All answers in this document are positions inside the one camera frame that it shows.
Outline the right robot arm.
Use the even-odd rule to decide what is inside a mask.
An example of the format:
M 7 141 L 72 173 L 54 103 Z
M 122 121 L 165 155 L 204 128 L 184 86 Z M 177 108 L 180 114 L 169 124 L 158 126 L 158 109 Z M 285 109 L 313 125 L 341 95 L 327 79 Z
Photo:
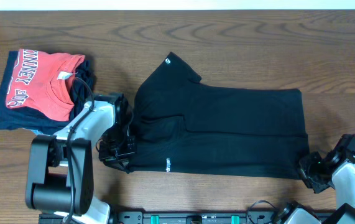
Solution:
M 342 135 L 325 157 L 313 152 L 301 158 L 298 173 L 306 187 L 316 194 L 334 189 L 336 211 L 321 220 L 315 212 L 293 201 L 274 216 L 272 223 L 355 223 L 355 134 Z

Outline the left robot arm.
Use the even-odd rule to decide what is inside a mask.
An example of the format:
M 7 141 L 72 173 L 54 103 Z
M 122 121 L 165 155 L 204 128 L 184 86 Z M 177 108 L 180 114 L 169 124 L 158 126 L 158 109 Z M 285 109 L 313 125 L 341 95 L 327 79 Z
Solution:
M 27 207 L 50 213 L 51 223 L 117 223 L 111 206 L 94 195 L 92 150 L 104 165 L 125 171 L 137 151 L 129 131 L 133 117 L 122 93 L 92 95 L 63 129 L 36 136 L 30 147 Z

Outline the black t-shirt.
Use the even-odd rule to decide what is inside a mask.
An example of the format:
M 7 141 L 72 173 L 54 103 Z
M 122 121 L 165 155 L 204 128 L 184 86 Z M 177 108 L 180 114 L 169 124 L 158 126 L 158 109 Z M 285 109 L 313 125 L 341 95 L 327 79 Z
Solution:
M 139 87 L 135 171 L 297 179 L 309 150 L 302 94 L 202 84 L 176 54 Z

